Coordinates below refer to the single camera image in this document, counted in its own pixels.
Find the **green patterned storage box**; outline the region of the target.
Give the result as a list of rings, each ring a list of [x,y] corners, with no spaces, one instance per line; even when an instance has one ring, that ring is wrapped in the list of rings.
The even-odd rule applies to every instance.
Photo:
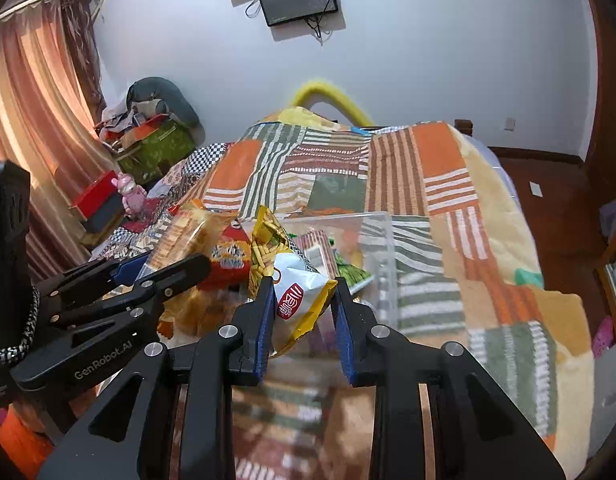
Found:
[[[144,139],[125,148],[116,156],[119,168],[139,184],[162,178],[172,166],[195,150],[187,128],[174,120],[165,120]]]

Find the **patchwork striped bed blanket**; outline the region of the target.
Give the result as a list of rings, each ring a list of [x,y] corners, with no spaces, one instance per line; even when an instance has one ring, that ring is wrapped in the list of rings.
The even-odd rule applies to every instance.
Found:
[[[520,206],[494,166],[443,122],[363,131],[291,107],[233,143],[198,148],[148,194],[151,213],[96,251],[148,252],[194,203],[251,226],[266,206],[320,231],[371,273],[380,322],[418,344],[463,344],[524,414],[567,478],[585,469],[593,355],[581,299],[544,287]]]

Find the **pink wafer pack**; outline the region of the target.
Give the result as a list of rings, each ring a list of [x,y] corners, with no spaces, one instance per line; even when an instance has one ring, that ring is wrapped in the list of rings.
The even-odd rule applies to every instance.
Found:
[[[338,269],[329,237],[322,230],[311,230],[294,238],[308,261],[321,274],[337,278]]]

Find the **pink plush toy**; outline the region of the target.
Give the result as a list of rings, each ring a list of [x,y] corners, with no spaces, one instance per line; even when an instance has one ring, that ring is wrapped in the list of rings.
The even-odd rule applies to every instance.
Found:
[[[112,185],[117,188],[117,192],[122,196],[122,206],[126,216],[129,218],[140,218],[143,207],[148,197],[148,192],[144,187],[133,179],[131,174],[120,172],[112,177]]]

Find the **red cartoon snack bag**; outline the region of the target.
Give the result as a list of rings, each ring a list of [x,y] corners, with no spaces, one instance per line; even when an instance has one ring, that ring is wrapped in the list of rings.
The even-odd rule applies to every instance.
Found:
[[[199,290],[216,290],[240,286],[250,277],[252,251],[250,238],[242,223],[232,220],[222,231],[209,255],[210,272],[197,285]]]

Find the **striped orange curtain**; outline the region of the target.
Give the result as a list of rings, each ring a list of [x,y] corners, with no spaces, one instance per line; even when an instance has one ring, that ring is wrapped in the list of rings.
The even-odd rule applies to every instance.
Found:
[[[30,174],[27,255],[36,281],[89,254],[70,206],[114,160],[94,135],[61,0],[41,0],[0,21],[0,162]]]

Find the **green snack packet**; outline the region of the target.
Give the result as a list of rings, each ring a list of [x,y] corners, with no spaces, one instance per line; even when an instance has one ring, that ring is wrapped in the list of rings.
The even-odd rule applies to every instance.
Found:
[[[346,249],[344,252],[337,247],[335,240],[330,240],[336,264],[337,275],[344,278],[352,294],[360,292],[372,283],[374,275],[363,266],[363,254],[359,249]]]

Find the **grey pillow on pile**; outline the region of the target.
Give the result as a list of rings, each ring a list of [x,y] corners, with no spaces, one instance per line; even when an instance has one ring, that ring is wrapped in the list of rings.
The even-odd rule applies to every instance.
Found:
[[[128,89],[126,102],[128,106],[140,103],[162,101],[163,106],[154,110],[157,113],[174,115],[183,125],[193,128],[200,123],[196,111],[184,97],[180,89],[169,79],[163,77],[145,77],[135,81]]]

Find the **clear plastic storage bin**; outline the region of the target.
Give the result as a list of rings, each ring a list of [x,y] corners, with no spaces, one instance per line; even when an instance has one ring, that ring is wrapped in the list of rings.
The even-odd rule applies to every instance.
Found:
[[[346,289],[346,292],[350,292],[344,278],[337,275],[337,278],[332,278],[332,280],[337,281],[332,298],[338,286],[342,286]],[[248,281],[240,286],[236,286],[236,288],[242,286],[248,289]],[[262,300],[264,305],[255,313],[255,319],[250,323],[254,328],[251,335],[246,334],[248,327],[246,322],[240,324],[238,329],[244,333],[243,341],[254,349],[255,353],[253,358],[257,361],[261,361],[268,358],[268,356],[275,356],[272,350],[272,330],[274,326],[274,315],[276,314],[276,296],[274,296],[272,281],[270,278],[264,278],[261,281],[257,295],[252,296],[250,291],[248,291],[248,294],[253,300]]]

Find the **white wall socket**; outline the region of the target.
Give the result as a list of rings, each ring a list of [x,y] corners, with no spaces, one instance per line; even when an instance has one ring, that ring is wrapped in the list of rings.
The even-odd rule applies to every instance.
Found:
[[[516,125],[516,121],[514,118],[506,118],[506,124],[504,125],[504,128],[506,129],[506,131],[514,131],[515,130],[515,125]]]

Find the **red gift box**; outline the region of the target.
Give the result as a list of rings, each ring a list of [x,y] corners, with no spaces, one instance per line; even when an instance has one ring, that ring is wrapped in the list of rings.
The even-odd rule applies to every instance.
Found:
[[[70,206],[70,212],[88,233],[101,233],[110,222],[122,218],[122,196],[117,191],[114,170],[101,174]]]

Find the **yellow white snack bag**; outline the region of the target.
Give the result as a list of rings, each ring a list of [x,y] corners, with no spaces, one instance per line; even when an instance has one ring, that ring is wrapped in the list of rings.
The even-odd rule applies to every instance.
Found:
[[[272,350],[282,356],[316,328],[337,281],[317,271],[273,212],[260,205],[250,236],[248,290],[252,296],[264,278],[270,278],[276,296]]]

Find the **orange cracker pack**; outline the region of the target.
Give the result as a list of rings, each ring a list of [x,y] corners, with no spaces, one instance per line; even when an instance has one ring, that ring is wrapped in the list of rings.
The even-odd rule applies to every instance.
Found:
[[[181,205],[138,274],[138,279],[189,256],[210,257],[220,236],[235,219],[230,212],[206,209],[197,198]]]

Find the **brown wooden door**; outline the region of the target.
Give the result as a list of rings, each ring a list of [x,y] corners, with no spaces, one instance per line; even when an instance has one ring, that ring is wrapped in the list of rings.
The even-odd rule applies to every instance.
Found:
[[[585,170],[604,200],[616,198],[616,6],[589,0],[598,52],[596,111]]]

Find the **clear bag of puffed snacks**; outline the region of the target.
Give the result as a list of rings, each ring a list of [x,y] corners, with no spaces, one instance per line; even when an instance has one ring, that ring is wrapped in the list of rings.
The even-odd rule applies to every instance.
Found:
[[[175,332],[201,337],[231,321],[246,298],[229,289],[199,290],[193,287],[167,300],[157,324],[157,333],[171,339]]]

